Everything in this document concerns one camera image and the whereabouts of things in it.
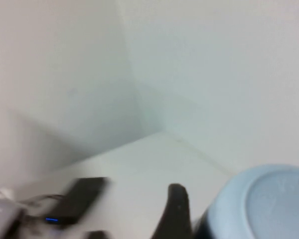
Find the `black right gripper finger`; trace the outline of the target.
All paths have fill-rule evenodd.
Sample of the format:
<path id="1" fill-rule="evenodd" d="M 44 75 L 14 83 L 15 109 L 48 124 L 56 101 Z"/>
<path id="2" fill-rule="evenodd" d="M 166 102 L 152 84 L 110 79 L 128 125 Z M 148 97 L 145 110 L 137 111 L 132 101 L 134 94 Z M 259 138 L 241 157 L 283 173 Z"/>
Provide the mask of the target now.
<path id="1" fill-rule="evenodd" d="M 169 185 L 164 212 L 151 238 L 192 238 L 188 193 L 181 184 Z"/>

